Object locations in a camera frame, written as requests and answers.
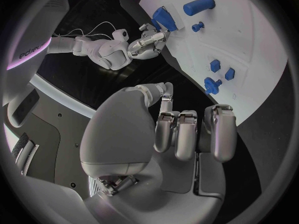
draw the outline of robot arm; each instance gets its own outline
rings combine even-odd
[[[148,23],[142,25],[142,37],[127,43],[129,36],[125,29],[112,33],[114,40],[100,39],[92,41],[86,36],[53,37],[48,47],[48,53],[72,52],[76,56],[88,56],[93,62],[105,69],[119,70],[131,63],[133,59],[150,59],[159,55],[166,44],[170,32],[157,32]]]

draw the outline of black floor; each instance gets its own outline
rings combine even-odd
[[[86,34],[102,21],[110,21],[116,29],[125,28],[128,31],[129,42],[140,38],[138,24],[122,9],[118,0],[69,0],[69,3],[70,11],[57,27],[57,34],[67,34],[76,28],[83,29]],[[94,33],[111,35],[112,32],[109,24],[103,24]],[[38,73],[57,88],[95,109],[123,87],[159,82],[173,83],[173,108],[176,111],[196,110],[201,120],[204,108],[213,105],[203,92],[168,65],[161,55],[150,60],[134,60],[127,67],[112,71],[101,68],[88,57],[77,57],[71,53],[49,54]],[[149,110],[155,120],[159,105],[157,103]],[[261,193],[256,168],[240,137],[235,157],[224,164],[224,170],[227,194],[216,224],[233,219]]]

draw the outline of dark background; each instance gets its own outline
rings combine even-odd
[[[298,0],[294,0],[294,2],[293,0],[280,1],[282,7],[285,7],[293,18],[299,14],[296,7]],[[21,3],[22,0],[1,0],[0,9],[4,20],[8,19],[16,6]],[[66,34],[75,28],[81,28],[87,33],[100,22],[107,20],[114,24],[116,29],[125,28],[129,33],[129,42],[140,38],[138,24],[122,9],[118,0],[69,0],[69,3],[70,11],[57,27],[56,33]],[[94,33],[110,35],[112,31],[109,24],[103,24]],[[101,36],[93,37],[93,39],[103,38]],[[174,84],[174,110],[196,110],[201,119],[203,109],[213,104],[198,87],[168,65],[161,55],[146,61],[134,60],[120,71],[107,71],[87,57],[76,57],[72,54],[49,54],[44,59],[38,73],[59,89],[95,109],[122,87],[158,82]],[[284,75],[289,77],[288,69]],[[154,118],[157,117],[158,109],[159,104],[156,104],[150,110]],[[227,194],[222,210],[215,221],[217,224],[226,223],[241,213],[261,193],[252,158],[240,137],[236,155],[233,160],[224,164],[224,169],[227,178]],[[1,223],[25,222],[28,215],[14,199],[4,177],[1,177],[0,181],[3,184],[0,205]],[[288,221],[295,217],[296,205],[292,203],[298,197],[297,184],[298,178],[264,223],[277,221],[280,218]]]

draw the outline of purple light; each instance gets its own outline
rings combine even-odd
[[[24,59],[20,60],[20,61],[17,61],[16,63],[13,63],[13,64],[9,64],[8,67],[7,67],[7,70],[10,70],[14,67],[17,67],[21,64],[23,64],[24,62],[28,61],[29,59],[31,59],[33,56],[36,56],[37,54],[41,53],[44,49],[46,49],[50,42],[51,42],[51,39],[52,37],[50,37],[50,39],[46,42],[46,44],[44,45],[44,47],[40,48],[38,51],[36,52],[32,52],[28,57],[25,57]]]

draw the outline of blue object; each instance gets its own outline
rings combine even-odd
[[[230,81],[235,76],[235,70],[233,68],[229,68],[229,70],[225,73],[225,79]]]
[[[176,31],[175,22],[168,11],[163,7],[159,7],[152,15],[153,19],[165,26],[169,31]]]
[[[207,77],[204,79],[204,86],[206,88],[205,93],[208,95],[210,93],[216,95],[219,93],[219,86],[222,84],[221,80],[214,81],[212,78]]]
[[[155,28],[160,31],[161,30],[161,27],[159,25],[159,23],[157,23],[157,21],[155,19],[152,19],[151,20],[152,24],[155,26]]]
[[[214,0],[195,0],[185,4],[183,9],[187,15],[193,16],[201,11],[212,9],[215,5]]]
[[[220,61],[218,61],[218,60],[213,60],[211,63],[210,63],[210,65],[211,65],[211,71],[212,72],[217,72],[217,71],[219,71],[220,70]]]
[[[204,28],[204,24],[200,21],[198,24],[192,26],[192,30],[198,32],[201,28]]]

